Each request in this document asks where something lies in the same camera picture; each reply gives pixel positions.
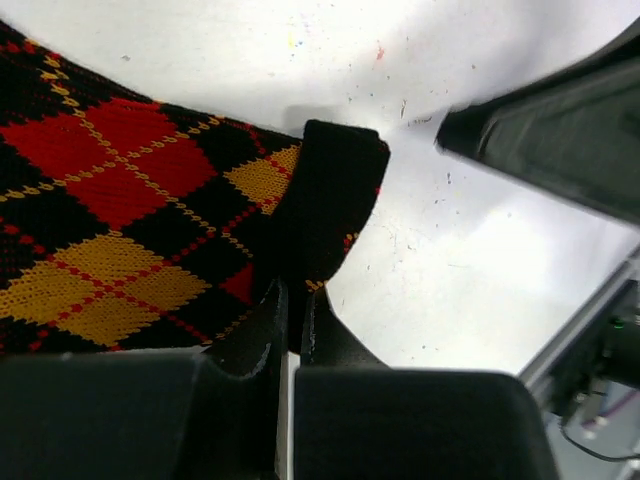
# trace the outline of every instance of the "white surface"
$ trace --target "white surface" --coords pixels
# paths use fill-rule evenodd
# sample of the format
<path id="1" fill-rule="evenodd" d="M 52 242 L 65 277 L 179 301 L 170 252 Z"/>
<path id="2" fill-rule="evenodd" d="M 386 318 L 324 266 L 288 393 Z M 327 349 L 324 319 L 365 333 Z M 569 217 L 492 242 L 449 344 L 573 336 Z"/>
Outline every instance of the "white surface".
<path id="1" fill-rule="evenodd" d="M 637 0 L 0 0 L 0 15 L 160 100 L 289 133 L 378 129 L 383 191 L 329 291 L 392 365 L 518 373 L 640 238 L 433 147 L 450 105 L 597 50 Z"/>

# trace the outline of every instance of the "sock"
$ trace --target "sock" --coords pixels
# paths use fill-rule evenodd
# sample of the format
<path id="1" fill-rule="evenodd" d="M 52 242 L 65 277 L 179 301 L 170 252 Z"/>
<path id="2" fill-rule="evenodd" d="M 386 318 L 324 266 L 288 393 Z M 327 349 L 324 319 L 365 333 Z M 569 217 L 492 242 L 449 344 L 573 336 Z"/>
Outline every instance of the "sock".
<path id="1" fill-rule="evenodd" d="M 153 101 L 1 22 L 0 70 L 0 352 L 232 338 L 273 278 L 324 286 L 389 157 L 370 130 Z"/>

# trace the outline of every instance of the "argyle sock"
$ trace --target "argyle sock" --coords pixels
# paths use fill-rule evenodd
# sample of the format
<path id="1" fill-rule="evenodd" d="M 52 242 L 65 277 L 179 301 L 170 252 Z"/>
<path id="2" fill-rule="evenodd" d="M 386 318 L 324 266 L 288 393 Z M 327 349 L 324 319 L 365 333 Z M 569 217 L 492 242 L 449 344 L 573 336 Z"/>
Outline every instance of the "argyle sock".
<path id="1" fill-rule="evenodd" d="M 369 130 L 155 102 L 2 23 L 0 96 L 1 352 L 232 338 L 271 279 L 331 277 L 389 157 Z"/>

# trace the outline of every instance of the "white table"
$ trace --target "white table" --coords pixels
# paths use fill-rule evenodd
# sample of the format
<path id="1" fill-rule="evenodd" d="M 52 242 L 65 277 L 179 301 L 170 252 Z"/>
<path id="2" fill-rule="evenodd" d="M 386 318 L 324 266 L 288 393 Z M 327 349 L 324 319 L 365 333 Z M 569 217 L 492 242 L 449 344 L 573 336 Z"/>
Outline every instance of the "white table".
<path id="1" fill-rule="evenodd" d="M 452 104 L 597 50 L 638 0 L 0 0 L 0 15 L 160 100 L 289 133 L 378 129 L 382 194 L 328 288 L 391 365 L 517 374 L 640 241 L 433 146 Z"/>

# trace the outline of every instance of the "argyle pattern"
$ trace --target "argyle pattern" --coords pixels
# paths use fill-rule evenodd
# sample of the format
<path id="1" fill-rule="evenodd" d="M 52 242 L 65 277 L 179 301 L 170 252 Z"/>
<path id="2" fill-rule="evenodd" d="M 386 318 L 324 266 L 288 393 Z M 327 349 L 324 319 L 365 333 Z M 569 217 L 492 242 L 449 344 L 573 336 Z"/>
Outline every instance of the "argyle pattern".
<path id="1" fill-rule="evenodd" d="M 2 23 L 0 64 L 0 352 L 208 345 L 250 321 L 302 142 L 155 102 Z M 327 245 L 340 261 L 366 215 Z"/>

